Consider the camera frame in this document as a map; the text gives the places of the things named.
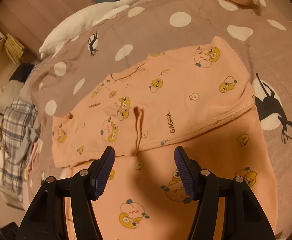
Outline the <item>beige pillow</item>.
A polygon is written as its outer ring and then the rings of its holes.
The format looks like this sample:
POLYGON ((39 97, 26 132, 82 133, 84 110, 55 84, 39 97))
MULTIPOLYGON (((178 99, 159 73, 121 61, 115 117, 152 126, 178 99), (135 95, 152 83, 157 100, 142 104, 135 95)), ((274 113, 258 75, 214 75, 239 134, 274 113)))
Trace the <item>beige pillow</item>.
POLYGON ((24 83, 18 80, 10 80, 8 82, 0 94, 0 114, 4 114, 6 108, 19 97, 20 90, 23 86, 24 83))

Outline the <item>pink cartoon print shirt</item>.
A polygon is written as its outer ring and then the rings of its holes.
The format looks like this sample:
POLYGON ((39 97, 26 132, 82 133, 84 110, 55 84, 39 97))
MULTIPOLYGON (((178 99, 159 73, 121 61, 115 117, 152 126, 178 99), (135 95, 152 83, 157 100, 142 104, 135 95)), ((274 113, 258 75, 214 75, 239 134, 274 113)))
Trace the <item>pink cartoon print shirt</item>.
POLYGON ((64 117, 54 117, 52 153, 72 176, 107 146, 116 159, 92 203, 103 239, 186 239, 196 203, 175 148, 218 177, 243 177, 272 227, 277 180, 249 73, 223 39, 168 50, 110 74, 64 117))

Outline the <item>mauve polka dot duvet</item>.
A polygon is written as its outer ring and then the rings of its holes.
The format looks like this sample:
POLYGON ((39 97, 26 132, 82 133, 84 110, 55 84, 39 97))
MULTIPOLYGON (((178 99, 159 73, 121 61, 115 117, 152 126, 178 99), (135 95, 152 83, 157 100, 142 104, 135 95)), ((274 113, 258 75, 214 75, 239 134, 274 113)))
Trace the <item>mauve polka dot duvet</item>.
POLYGON ((238 6, 225 0, 150 0, 90 27, 39 65, 31 96, 43 147, 28 179, 34 198, 48 176, 67 178, 52 153, 54 117, 70 113, 110 74, 151 54, 223 38, 245 65, 277 180, 277 239, 292 235, 292 22, 276 6, 238 6))

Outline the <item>straw fringe hanging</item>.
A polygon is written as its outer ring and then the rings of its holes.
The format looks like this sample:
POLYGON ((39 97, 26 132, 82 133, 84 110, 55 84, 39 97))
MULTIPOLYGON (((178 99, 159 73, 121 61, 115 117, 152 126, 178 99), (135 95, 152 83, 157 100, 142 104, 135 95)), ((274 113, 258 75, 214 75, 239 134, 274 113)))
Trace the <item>straw fringe hanging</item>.
POLYGON ((4 42, 4 49, 14 64, 18 64, 23 56, 26 47, 11 34, 7 34, 4 42))

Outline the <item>pink curtain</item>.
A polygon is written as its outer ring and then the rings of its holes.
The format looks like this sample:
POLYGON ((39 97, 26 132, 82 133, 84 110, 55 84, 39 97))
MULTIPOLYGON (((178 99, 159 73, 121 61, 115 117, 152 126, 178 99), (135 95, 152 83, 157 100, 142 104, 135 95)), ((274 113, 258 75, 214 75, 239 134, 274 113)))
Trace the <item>pink curtain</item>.
POLYGON ((0 30, 17 38, 36 57, 49 33, 65 18, 93 0, 3 0, 0 30))

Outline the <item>plaid blanket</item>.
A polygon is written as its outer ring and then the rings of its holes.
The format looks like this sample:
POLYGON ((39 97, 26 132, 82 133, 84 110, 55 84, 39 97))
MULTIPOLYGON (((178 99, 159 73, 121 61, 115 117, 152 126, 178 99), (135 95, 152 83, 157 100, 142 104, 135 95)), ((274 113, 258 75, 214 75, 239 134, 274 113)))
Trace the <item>plaid blanket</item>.
POLYGON ((34 105, 14 100, 0 119, 0 189, 23 200, 23 181, 40 126, 34 105))

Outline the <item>white goose plush toy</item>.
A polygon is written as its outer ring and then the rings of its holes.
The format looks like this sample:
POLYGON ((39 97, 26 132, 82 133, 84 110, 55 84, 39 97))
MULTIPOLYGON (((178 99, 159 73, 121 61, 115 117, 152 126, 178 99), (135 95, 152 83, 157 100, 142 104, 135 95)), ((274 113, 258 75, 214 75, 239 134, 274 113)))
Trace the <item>white goose plush toy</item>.
POLYGON ((39 48, 40 58, 56 54, 70 40, 92 27, 98 21, 103 21, 108 13, 117 13, 140 0, 119 0, 102 2, 83 8, 60 22, 45 38, 39 48))

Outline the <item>light pink garment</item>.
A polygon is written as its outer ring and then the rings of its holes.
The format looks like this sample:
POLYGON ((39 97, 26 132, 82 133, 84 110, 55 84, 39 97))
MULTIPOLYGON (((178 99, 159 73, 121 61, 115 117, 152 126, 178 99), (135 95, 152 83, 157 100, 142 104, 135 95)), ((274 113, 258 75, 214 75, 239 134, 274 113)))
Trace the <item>light pink garment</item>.
POLYGON ((30 173, 33 170, 34 165, 36 163, 36 160, 38 158, 38 155, 42 151, 42 147, 43 147, 43 141, 42 141, 42 139, 39 138, 32 146, 30 158, 29 158, 29 161, 27 162, 27 166, 26 166, 26 171, 28 173, 30 173))

